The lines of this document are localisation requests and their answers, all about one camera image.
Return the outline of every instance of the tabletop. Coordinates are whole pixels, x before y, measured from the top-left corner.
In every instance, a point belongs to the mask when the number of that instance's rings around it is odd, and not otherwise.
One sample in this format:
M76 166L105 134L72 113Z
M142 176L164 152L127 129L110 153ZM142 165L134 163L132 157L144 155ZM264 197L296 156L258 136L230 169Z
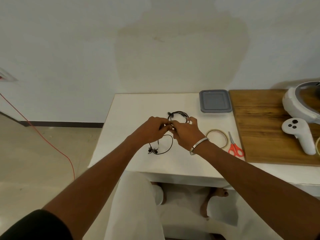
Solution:
M234 142L241 148L237 126L233 113L210 114L200 111L198 93L165 94L116 94L111 104L98 143L89 167L116 148L128 135L144 123L150 116L168 117L168 112L186 112L198 120L201 132L220 129L231 133ZM174 119L184 122L183 117L175 115ZM225 139L220 135L208 136L217 145L223 146ZM159 153L171 145L171 138L165 136L159 141ZM148 154L149 145L143 146L134 155L126 171L137 171L162 175L162 178L179 176L180 182L192 185L208 185L208 180L223 179L220 173L206 160L198 155L191 156L180 147L176 140L172 148L164 154ZM311 166L276 165L252 163L254 166L292 184L320 185L320 168Z

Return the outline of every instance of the red scissors handle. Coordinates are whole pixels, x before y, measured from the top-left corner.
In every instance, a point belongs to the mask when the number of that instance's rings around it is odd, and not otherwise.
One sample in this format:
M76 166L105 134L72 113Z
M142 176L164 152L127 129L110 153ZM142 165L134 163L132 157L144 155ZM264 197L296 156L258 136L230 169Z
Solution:
M230 149L228 151L233 156L243 157L245 154L243 153L243 150L238 147L236 144L231 144Z

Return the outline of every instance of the bare foot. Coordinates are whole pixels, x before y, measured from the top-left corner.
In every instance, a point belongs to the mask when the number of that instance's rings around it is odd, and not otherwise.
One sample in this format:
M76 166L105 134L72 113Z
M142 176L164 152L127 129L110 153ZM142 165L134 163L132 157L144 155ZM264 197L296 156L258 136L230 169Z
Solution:
M226 189L211 187L209 194L207 195L207 197L204 199L204 202L200 206L200 215L202 215L202 217L204 217L204 218L208 218L207 207L208 207L208 202L211 197L213 197L213 196L227 197L228 195L229 195L229 193L227 192Z
M162 203L161 205L164 205L166 202L167 202L167 194L165 193L165 191L163 190L163 187L162 187L162 183L158 183L158 182L150 182L151 184L153 185L158 185L161 187L162 191L163 191L163 200L162 200Z

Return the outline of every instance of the red cable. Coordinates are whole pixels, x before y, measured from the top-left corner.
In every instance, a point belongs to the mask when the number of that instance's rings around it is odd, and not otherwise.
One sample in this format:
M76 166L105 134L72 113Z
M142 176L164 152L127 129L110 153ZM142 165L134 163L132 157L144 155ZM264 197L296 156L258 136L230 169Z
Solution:
M42 137L42 139L44 139L50 146L52 146L54 149L56 149L59 153L61 153L63 156L65 156L65 157L69 160L69 162L70 162L70 164L71 164L71 167L72 167L73 180L75 180L75 170L74 170L74 168L73 168L73 165L72 165L72 162L71 162L70 158L68 158L64 153L62 153L61 151L59 151L54 145L52 145L49 141L47 141L46 138L44 138L43 135L41 135L41 133L37 130L37 128L34 127L34 126L31 124L31 122L28 121L27 118L24 117L24 116L22 115L22 113L20 113L20 112L18 111L18 109L16 109L1 93L0 93L0 95L1 95L1 97L3 97L3 99L4 99L5 101L7 101L8 104L11 105L12 108L14 108L14 109L28 122L28 124L29 124L30 126L32 126L32 128L34 128L34 129L36 130L36 132L38 132L38 134Z

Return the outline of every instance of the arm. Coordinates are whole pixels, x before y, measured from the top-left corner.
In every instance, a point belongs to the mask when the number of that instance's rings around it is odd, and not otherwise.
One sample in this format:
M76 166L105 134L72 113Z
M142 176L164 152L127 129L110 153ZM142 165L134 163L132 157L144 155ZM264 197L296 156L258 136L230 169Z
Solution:
M74 240L82 239L134 154L169 130L165 118L150 117L116 149L88 169L43 207L69 228Z
M197 120L172 121L179 145L190 150L204 134ZM250 207L283 239L316 239L320 233L320 201L297 187L234 157L209 141L193 151L228 181Z

